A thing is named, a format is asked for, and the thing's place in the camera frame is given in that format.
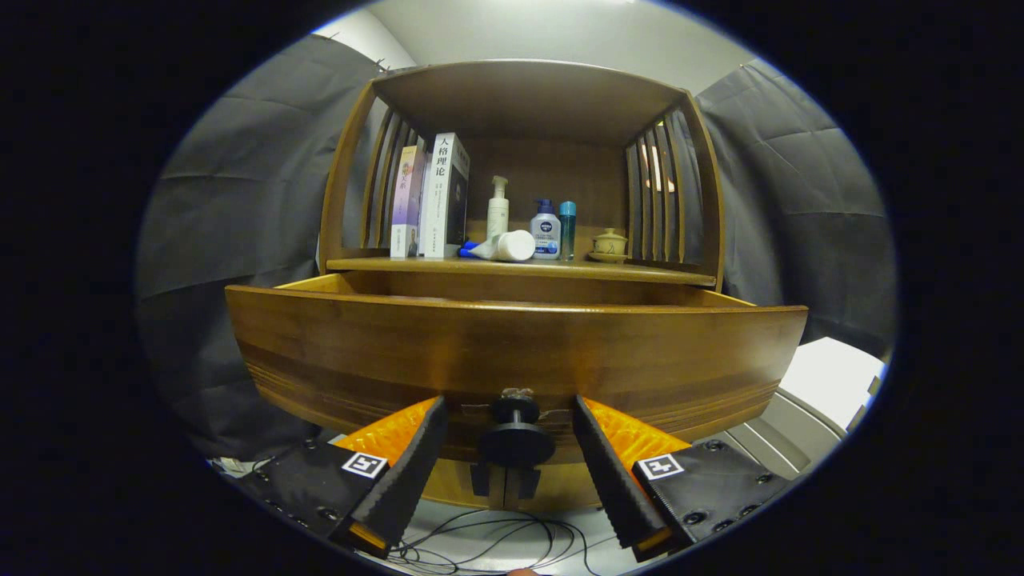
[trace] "black knob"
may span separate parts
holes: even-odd
[[[541,416],[534,399],[505,396],[490,405],[490,413],[501,423],[480,437],[477,449],[484,460],[507,468],[532,468],[555,453],[551,435],[534,424]]]

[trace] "book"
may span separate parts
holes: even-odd
[[[427,190],[424,193],[423,255],[455,256],[466,240],[466,196],[469,155],[455,132],[434,137]]]
[[[423,255],[423,213],[426,210],[423,207],[426,205],[427,199],[427,180],[430,178],[430,161],[433,160],[434,155],[432,152],[427,152],[424,154],[426,161],[423,163],[423,180],[422,180],[422,194],[420,195],[420,216],[417,218],[417,230],[419,231],[420,240],[416,244],[416,254],[419,256]]]
[[[391,206],[391,257],[415,256],[419,245],[420,205],[427,153],[421,139],[401,149]]]

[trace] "drawer front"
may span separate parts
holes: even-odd
[[[804,306],[738,300],[572,305],[408,296],[395,286],[409,279],[348,274],[279,289],[227,288],[236,338],[260,394],[344,433],[444,394],[452,414],[441,456],[457,460],[476,458],[477,438],[490,425],[487,406],[508,387],[534,390],[539,423],[556,439],[551,463],[582,461],[569,423],[578,393],[687,441],[730,428],[764,411],[807,318]]]

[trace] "lotion bottle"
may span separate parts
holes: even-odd
[[[509,231],[509,201],[505,198],[505,184],[509,180],[495,176],[493,181],[495,197],[487,201],[487,238],[484,242]]]
[[[529,220],[529,233],[534,235],[536,248],[534,257],[541,260],[558,259],[558,243],[562,239],[562,224],[555,215],[551,200],[537,200],[537,215]]]

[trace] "wooden drawer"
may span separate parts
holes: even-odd
[[[487,406],[528,387],[581,461],[569,401],[583,394],[683,440],[761,414],[806,321],[687,285],[574,278],[352,271],[274,289],[226,289],[260,394],[352,431],[444,394],[441,456],[475,460]]]

